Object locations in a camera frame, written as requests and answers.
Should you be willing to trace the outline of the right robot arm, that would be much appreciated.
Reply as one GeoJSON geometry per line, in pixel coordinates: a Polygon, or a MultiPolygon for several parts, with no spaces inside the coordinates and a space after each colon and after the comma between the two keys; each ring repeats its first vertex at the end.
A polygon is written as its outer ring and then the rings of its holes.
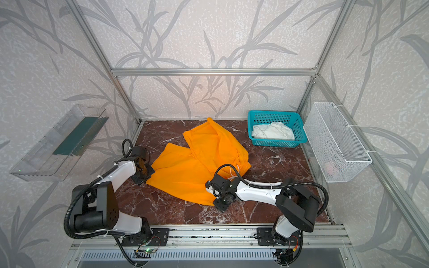
{"type": "Polygon", "coordinates": [[[259,183],[241,177],[231,180],[220,175],[205,184],[206,190],[213,194],[213,205],[225,212],[235,201],[256,201],[270,204],[281,211],[271,229],[267,243],[287,245],[298,241],[301,231],[313,232],[318,217],[321,200],[306,187],[308,183],[259,183]]]}

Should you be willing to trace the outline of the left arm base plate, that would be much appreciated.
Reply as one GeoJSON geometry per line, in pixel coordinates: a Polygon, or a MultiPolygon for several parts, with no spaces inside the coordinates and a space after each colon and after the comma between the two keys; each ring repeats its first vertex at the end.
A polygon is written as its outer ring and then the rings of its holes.
{"type": "Polygon", "coordinates": [[[155,246],[164,247],[167,245],[169,228],[152,228],[152,234],[132,234],[125,236],[121,242],[125,247],[155,246]]]}

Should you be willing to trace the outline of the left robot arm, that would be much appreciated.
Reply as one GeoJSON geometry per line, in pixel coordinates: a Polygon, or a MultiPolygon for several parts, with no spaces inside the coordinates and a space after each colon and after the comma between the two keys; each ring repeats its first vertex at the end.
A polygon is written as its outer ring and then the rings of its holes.
{"type": "Polygon", "coordinates": [[[150,153],[142,146],[123,151],[123,158],[89,184],[76,186],[66,211],[63,227],[73,239],[111,235],[151,237],[153,231],[144,217],[131,216],[119,209],[116,192],[128,179],[141,185],[155,173],[150,153]]]}

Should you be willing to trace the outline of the orange drawstring shorts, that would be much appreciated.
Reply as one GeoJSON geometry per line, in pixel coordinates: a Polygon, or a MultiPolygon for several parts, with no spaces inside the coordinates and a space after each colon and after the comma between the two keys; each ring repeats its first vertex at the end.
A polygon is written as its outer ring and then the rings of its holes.
{"type": "Polygon", "coordinates": [[[215,197],[205,184],[216,173],[228,179],[236,169],[244,175],[251,168],[249,153],[212,118],[183,136],[188,147],[168,143],[154,161],[155,173],[147,184],[184,201],[212,206],[215,197]]]}

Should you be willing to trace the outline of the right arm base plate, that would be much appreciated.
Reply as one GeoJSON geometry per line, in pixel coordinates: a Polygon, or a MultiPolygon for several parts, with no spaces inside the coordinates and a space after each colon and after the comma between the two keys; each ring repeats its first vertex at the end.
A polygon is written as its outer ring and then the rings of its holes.
{"type": "Polygon", "coordinates": [[[258,240],[259,246],[288,246],[298,247],[299,240],[302,237],[302,231],[294,232],[290,237],[284,238],[278,233],[275,233],[272,228],[257,228],[257,232],[253,235],[258,240]]]}

